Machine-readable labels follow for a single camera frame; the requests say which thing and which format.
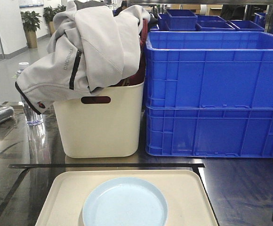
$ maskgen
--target water bottle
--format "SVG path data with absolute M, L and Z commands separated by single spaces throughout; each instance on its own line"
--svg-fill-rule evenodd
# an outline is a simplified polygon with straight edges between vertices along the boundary
M 23 72 L 23 70 L 25 68 L 27 68 L 30 64 L 28 62 L 21 62 L 18 64 L 18 71 L 16 72 L 16 77 L 18 78 L 18 76 Z M 28 103 L 26 102 L 26 100 L 24 99 L 24 97 L 22 95 L 20 95 L 21 99 L 22 99 L 22 103 L 24 106 L 24 114 L 25 114 L 25 118 L 27 121 L 27 124 L 29 126 L 34 126 L 34 125 L 39 125 L 43 122 L 43 118 L 42 115 L 37 114 L 35 111 L 32 110 L 32 108 L 28 105 Z

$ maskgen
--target basket handle hole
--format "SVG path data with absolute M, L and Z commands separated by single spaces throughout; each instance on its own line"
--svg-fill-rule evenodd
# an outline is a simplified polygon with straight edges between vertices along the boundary
M 107 96 L 100 97 L 82 97 L 81 102 L 85 105 L 88 104 L 108 104 L 111 102 L 111 98 Z

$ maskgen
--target white storage basket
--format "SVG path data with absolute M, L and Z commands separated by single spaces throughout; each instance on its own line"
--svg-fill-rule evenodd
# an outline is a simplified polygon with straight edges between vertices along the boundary
M 56 101 L 64 152 L 72 158 L 122 157 L 138 147 L 144 83 L 107 87 L 100 96 L 108 104 L 84 104 L 80 99 Z

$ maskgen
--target bottle cap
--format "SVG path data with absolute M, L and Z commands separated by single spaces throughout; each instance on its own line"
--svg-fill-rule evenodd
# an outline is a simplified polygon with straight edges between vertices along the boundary
M 25 68 L 27 68 L 29 65 L 30 65 L 29 62 L 21 62 L 21 63 L 18 64 L 18 68 L 19 68 L 19 69 L 25 69 Z

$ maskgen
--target jacket zipper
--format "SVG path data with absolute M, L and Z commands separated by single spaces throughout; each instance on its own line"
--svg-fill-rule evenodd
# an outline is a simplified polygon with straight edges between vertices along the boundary
M 75 77 L 76 77 L 76 74 L 78 71 L 80 59 L 81 59 L 81 52 L 78 50 L 76 53 L 74 67 L 72 68 L 72 74 L 71 74 L 71 78 L 70 78 L 70 89 L 72 89 L 72 90 L 74 90 L 74 81 L 75 81 Z

